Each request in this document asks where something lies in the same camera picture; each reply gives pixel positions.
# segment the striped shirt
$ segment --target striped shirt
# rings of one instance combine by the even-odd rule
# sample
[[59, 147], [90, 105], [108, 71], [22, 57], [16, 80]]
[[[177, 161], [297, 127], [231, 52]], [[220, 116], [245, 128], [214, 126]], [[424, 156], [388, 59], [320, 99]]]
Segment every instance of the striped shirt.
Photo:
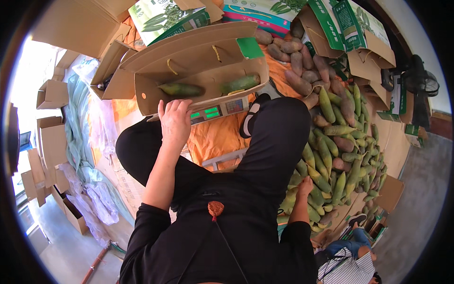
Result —
[[334, 258], [318, 270], [318, 279], [323, 284], [368, 284], [375, 273], [370, 252], [360, 259], [352, 256], [347, 248], [340, 249]]

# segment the concrete floor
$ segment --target concrete floor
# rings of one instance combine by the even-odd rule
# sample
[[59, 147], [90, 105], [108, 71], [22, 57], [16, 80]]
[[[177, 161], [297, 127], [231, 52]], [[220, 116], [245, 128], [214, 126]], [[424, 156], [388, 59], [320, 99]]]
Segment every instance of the concrete floor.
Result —
[[[36, 199], [29, 203], [30, 211], [50, 241], [40, 258], [58, 283], [80, 283], [102, 247], [88, 231], [81, 235], [66, 219], [62, 210], [50, 195], [46, 203], [38, 207]], [[117, 224], [110, 226], [109, 233], [121, 248], [126, 249], [132, 226], [120, 216]], [[123, 261], [121, 253], [111, 249], [92, 274], [89, 283], [114, 284]]]
[[429, 133], [425, 149], [411, 147], [401, 180], [404, 192], [388, 216], [388, 231], [374, 247], [384, 284], [401, 283], [438, 221], [449, 182], [452, 141]]

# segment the vegetable pile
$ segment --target vegetable pile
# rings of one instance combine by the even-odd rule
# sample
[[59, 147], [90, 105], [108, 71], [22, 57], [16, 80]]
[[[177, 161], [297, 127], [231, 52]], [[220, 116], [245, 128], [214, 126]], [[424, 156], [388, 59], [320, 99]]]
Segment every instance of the vegetable pile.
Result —
[[[292, 35], [302, 34], [299, 30], [302, 26], [293, 28]], [[387, 166], [384, 153], [377, 145], [378, 128], [370, 123], [366, 98], [356, 84], [345, 88], [335, 78], [336, 72], [326, 59], [318, 55], [312, 58], [306, 45], [300, 44], [301, 40], [274, 38], [271, 43], [271, 35], [260, 33], [261, 39], [267, 37], [267, 50], [274, 59], [291, 63], [292, 70], [285, 71], [290, 86], [305, 96], [304, 100], [312, 96], [315, 102], [308, 105], [308, 109], [318, 103], [322, 113], [313, 117], [315, 127], [309, 133], [302, 159], [287, 186], [286, 198], [280, 206], [283, 213], [278, 221], [292, 212], [297, 185], [308, 175], [314, 181], [307, 200], [311, 238], [331, 226], [338, 215], [336, 206], [351, 205], [353, 191], [367, 193], [363, 211], [367, 211], [368, 219], [372, 220], [378, 210], [372, 200], [379, 196]], [[369, 127], [372, 136], [367, 135]]]

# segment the flattened cardboard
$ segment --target flattened cardboard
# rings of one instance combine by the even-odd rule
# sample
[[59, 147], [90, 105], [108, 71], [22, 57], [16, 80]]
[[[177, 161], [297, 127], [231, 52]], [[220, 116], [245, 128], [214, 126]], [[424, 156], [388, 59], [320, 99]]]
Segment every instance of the flattened cardboard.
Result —
[[343, 50], [334, 50], [330, 47], [323, 28], [317, 20], [314, 11], [312, 11], [308, 5], [301, 9], [298, 18], [301, 20], [304, 31], [318, 55], [329, 58], [338, 58], [344, 54]]
[[[269, 80], [264, 56], [243, 55], [237, 39], [251, 37], [257, 28], [254, 22], [232, 22], [187, 31], [163, 39], [133, 55], [120, 65], [120, 70], [134, 73], [135, 94], [142, 115], [156, 115], [159, 100], [172, 100], [158, 85], [186, 83], [205, 88], [205, 94], [191, 98], [190, 109], [215, 106], [261, 89]], [[177, 72], [174, 74], [169, 66]], [[259, 75], [261, 83], [249, 90], [221, 97], [219, 83], [245, 75]]]
[[36, 188], [44, 187], [45, 185], [45, 175], [43, 166], [41, 164], [41, 158], [38, 154], [36, 148], [27, 150], [27, 155], [30, 162], [30, 168], [33, 175], [33, 181], [35, 182]]
[[136, 2], [55, 0], [32, 31], [32, 40], [100, 58]]
[[27, 195], [28, 201], [31, 201], [38, 197], [36, 194], [35, 181], [33, 181], [33, 174], [31, 170], [21, 173], [20, 176], [22, 178], [22, 185], [24, 186], [25, 195]]
[[68, 102], [68, 84], [56, 80], [47, 80], [38, 90], [36, 109], [59, 109], [67, 105]]
[[403, 182], [388, 175], [380, 190], [380, 195], [374, 199], [375, 204], [390, 213], [396, 208], [404, 188]]
[[57, 59], [55, 60], [55, 67], [68, 69], [71, 63], [79, 56], [79, 53], [72, 50], [61, 50], [57, 53]]
[[43, 158], [49, 174], [55, 175], [55, 166], [66, 163], [66, 133], [64, 125], [41, 128], [41, 145]]
[[40, 118], [36, 120], [36, 140], [38, 141], [38, 153], [42, 157], [43, 151], [41, 147], [41, 128], [57, 126], [62, 124], [62, 117], [61, 116], [51, 116], [46, 118]]
[[[112, 42], [90, 83], [90, 88], [100, 99], [130, 100], [134, 97], [134, 75], [122, 70], [117, 72], [117, 69], [122, 61], [124, 62], [136, 53], [136, 50], [118, 40]], [[113, 76], [106, 90], [101, 91], [98, 89], [96, 86], [106, 80], [111, 74]]]

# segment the box label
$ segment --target box label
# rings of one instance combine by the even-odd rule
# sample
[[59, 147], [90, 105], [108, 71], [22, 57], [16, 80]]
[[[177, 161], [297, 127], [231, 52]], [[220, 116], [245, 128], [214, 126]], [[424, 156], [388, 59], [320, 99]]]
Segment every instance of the box label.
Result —
[[330, 47], [334, 50], [345, 50], [343, 37], [329, 0], [309, 0], [307, 3], [320, 22]]

